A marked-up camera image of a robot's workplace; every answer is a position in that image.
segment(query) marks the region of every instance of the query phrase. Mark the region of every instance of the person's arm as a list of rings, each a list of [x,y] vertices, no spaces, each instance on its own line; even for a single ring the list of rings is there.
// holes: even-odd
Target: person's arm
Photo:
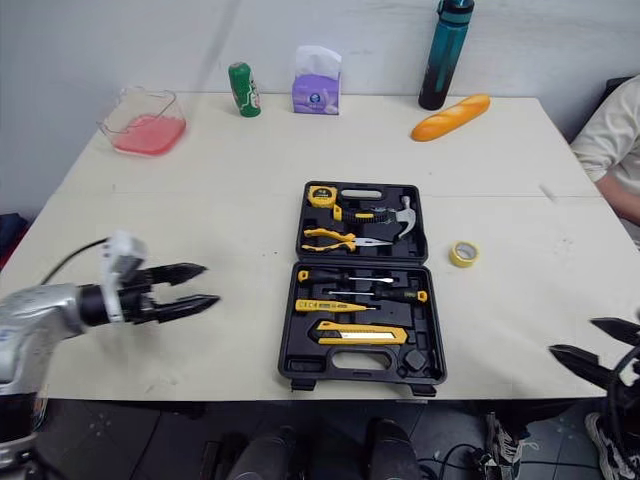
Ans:
[[[639,196],[627,192],[616,177],[610,173],[598,180],[596,187],[619,217],[640,225]]]
[[[609,168],[627,156],[638,137],[640,75],[623,83],[609,95],[573,141],[571,149],[587,175],[597,183]],[[605,182],[607,189],[611,187],[608,183]]]

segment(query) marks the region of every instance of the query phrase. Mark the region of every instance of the tiled floor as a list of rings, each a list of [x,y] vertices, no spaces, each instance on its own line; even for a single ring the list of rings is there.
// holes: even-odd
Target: tiled floor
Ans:
[[[184,409],[190,404],[180,406]],[[200,480],[205,446],[230,432],[253,438],[281,425],[293,426],[302,434],[325,426],[362,443],[369,420],[385,417],[398,422],[410,434],[418,457],[427,459],[442,459],[451,446],[461,442],[482,447],[485,437],[484,419],[470,413],[473,410],[468,404],[457,402],[237,402],[204,406],[203,415],[190,419],[185,413],[160,413],[149,405],[53,401],[39,437],[40,450],[70,480]],[[595,402],[579,402],[557,418],[531,424],[524,460],[597,466],[597,454],[583,424],[585,413],[594,408]],[[192,410],[187,413],[198,413],[198,408]],[[464,460],[461,449],[450,462]],[[437,463],[426,464],[438,471]],[[446,471],[447,480],[477,478],[473,475],[453,468]],[[538,464],[524,464],[520,475],[521,480],[601,478],[596,470]]]

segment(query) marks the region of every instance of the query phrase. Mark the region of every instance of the white table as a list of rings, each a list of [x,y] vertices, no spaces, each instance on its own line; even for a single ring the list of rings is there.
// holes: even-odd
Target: white table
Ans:
[[[48,377],[51,396],[411,398],[408,387],[367,382],[291,393],[277,372],[300,199],[311,179],[419,187],[449,373],[437,398],[602,394],[546,347],[575,344],[611,366],[626,347],[587,320],[633,318],[640,255],[537,100],[494,99],[482,117],[425,144],[408,138],[425,116],[414,98],[347,96],[342,115],[327,117],[290,113],[288,96],[264,95],[254,119],[239,117],[230,95],[181,101],[190,105],[189,131],[163,157],[118,155],[94,136],[0,276],[0,293],[37,283],[71,250],[123,228],[147,243],[148,266],[210,268],[160,288],[161,300],[197,292],[222,300],[191,318],[108,325],[64,342]],[[481,249],[473,268],[447,259],[460,239]],[[99,281],[97,254],[56,280]]]

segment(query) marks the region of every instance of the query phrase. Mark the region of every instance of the water bottle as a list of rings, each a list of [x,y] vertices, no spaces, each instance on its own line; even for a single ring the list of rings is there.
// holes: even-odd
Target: water bottle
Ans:
[[[469,29],[473,7],[473,0],[440,0],[440,19],[433,35],[427,71],[418,97],[422,108],[438,110],[444,104]]]

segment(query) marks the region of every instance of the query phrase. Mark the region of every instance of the tape measure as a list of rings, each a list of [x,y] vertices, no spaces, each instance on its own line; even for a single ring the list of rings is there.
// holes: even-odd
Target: tape measure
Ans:
[[[331,208],[336,204],[338,189],[324,185],[313,185],[309,187],[307,200],[311,206],[316,208]]]
[[[469,242],[457,242],[449,252],[449,260],[456,267],[467,268],[478,259],[480,251],[478,247]]]

